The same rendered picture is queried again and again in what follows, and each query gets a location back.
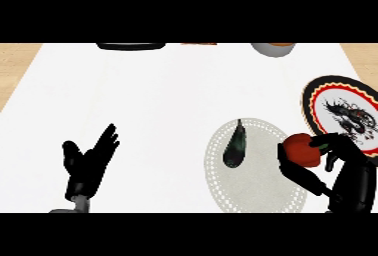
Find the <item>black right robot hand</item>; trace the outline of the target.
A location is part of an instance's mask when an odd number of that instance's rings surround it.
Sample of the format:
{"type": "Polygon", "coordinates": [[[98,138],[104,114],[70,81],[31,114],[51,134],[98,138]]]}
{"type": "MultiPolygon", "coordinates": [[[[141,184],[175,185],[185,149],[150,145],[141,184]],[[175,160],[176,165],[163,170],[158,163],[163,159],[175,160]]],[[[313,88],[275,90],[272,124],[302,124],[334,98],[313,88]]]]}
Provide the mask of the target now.
{"type": "Polygon", "coordinates": [[[330,133],[311,138],[309,147],[327,154],[325,170],[334,169],[339,159],[344,161],[333,188],[321,181],[316,174],[293,159],[290,148],[278,144],[280,169],[284,176],[316,196],[330,197],[330,213],[370,213],[377,191],[377,167],[361,151],[352,139],[330,133]]]}

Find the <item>red bell pepper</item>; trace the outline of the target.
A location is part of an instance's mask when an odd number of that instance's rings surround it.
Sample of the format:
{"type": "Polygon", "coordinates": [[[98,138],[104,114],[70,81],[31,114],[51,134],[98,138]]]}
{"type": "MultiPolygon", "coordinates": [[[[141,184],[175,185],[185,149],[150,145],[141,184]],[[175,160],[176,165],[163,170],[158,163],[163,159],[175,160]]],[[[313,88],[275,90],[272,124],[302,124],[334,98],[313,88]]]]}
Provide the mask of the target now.
{"type": "Polygon", "coordinates": [[[312,137],[306,133],[291,135],[284,141],[284,150],[290,161],[302,167],[316,167],[321,164],[321,150],[311,146],[312,137]]]}

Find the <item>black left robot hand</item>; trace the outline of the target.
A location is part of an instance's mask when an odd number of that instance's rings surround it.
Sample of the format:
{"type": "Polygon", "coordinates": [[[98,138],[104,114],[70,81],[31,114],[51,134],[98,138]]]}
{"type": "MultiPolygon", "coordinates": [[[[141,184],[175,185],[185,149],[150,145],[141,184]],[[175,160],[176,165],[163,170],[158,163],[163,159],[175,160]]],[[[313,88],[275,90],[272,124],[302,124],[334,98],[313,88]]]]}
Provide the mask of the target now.
{"type": "Polygon", "coordinates": [[[80,151],[73,141],[65,141],[62,144],[64,167],[70,174],[65,192],[68,201],[77,196],[91,199],[96,195],[107,166],[120,145],[116,129],[114,124],[107,127],[95,147],[86,152],[80,151]]]}

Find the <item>grey bowl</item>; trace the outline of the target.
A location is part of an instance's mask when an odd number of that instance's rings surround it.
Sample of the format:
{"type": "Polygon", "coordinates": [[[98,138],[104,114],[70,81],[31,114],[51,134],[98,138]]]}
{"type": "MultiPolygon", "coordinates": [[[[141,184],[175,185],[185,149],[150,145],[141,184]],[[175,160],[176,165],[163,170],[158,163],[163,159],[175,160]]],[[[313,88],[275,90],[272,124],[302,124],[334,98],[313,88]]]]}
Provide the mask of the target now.
{"type": "Polygon", "coordinates": [[[287,56],[296,47],[294,43],[253,43],[253,48],[268,57],[287,56]]]}

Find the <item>black-rimmed patterned plate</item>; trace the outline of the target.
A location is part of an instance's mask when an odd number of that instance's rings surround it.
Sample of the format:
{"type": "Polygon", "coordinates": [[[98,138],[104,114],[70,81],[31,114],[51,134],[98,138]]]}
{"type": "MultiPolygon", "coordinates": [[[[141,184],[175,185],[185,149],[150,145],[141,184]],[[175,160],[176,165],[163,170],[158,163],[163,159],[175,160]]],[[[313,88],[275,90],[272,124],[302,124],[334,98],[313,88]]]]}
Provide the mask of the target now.
{"type": "Polygon", "coordinates": [[[349,77],[322,76],[303,89],[302,108],[312,132],[347,136],[378,165],[378,92],[349,77]]]}

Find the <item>black flat pan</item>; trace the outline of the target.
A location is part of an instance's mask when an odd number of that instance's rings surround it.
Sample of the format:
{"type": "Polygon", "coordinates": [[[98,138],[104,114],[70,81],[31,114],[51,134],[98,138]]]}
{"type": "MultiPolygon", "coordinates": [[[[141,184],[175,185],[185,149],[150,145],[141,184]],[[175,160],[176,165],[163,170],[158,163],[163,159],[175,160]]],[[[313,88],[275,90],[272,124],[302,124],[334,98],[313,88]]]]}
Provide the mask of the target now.
{"type": "Polygon", "coordinates": [[[96,43],[104,50],[142,51],[161,49],[166,43],[96,43]]]}

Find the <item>round pale grey placemat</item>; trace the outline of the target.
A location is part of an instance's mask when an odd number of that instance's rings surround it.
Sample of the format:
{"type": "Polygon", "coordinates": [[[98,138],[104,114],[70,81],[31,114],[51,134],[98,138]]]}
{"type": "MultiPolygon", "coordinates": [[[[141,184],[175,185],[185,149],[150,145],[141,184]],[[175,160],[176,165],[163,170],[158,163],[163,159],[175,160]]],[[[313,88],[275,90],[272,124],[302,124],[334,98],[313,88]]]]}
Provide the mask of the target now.
{"type": "Polygon", "coordinates": [[[288,135],[257,118],[229,121],[216,131],[204,157],[206,180],[213,199],[223,212],[297,213],[303,210],[308,191],[281,173],[278,144],[288,135]],[[238,124],[247,135],[246,158],[231,168],[223,153],[238,124]]]}

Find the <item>dark green eggplant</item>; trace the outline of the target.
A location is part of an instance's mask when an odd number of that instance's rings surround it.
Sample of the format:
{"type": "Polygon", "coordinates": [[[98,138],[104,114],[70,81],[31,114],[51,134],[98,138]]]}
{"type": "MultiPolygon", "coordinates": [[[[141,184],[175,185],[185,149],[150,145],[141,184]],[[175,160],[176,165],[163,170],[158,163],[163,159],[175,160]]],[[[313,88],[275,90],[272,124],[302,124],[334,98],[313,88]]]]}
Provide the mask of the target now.
{"type": "Polygon", "coordinates": [[[229,168],[237,168],[246,158],[247,151],[247,132],[243,125],[243,120],[238,120],[238,125],[223,152],[223,163],[229,168]]]}

